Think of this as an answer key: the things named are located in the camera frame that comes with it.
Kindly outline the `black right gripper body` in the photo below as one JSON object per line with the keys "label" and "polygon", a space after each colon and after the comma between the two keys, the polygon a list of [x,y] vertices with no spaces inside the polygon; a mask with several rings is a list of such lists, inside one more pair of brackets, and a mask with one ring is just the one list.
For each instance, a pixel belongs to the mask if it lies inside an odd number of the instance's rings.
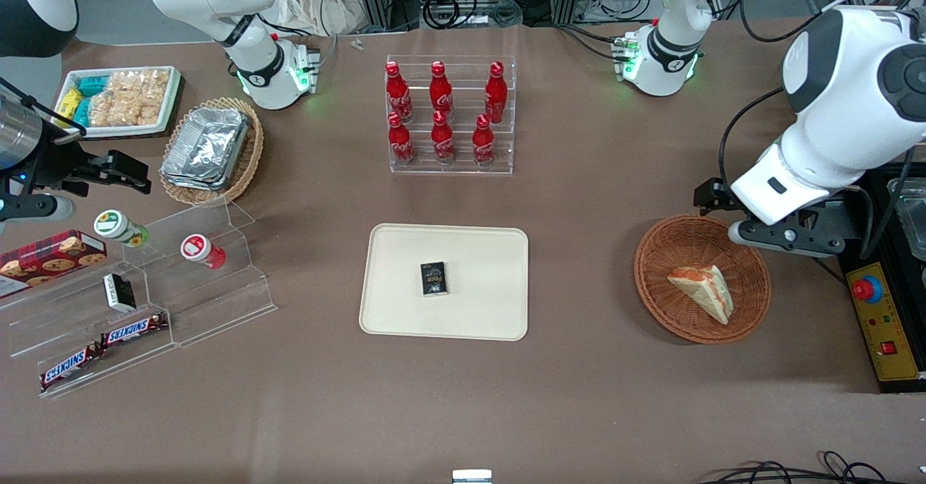
{"label": "black right gripper body", "polygon": [[39,144],[30,152],[29,192],[38,190],[60,190],[62,183],[69,186],[64,190],[80,197],[87,195],[79,183],[108,185],[109,178],[99,164],[100,157],[83,150],[79,143],[65,145]]}

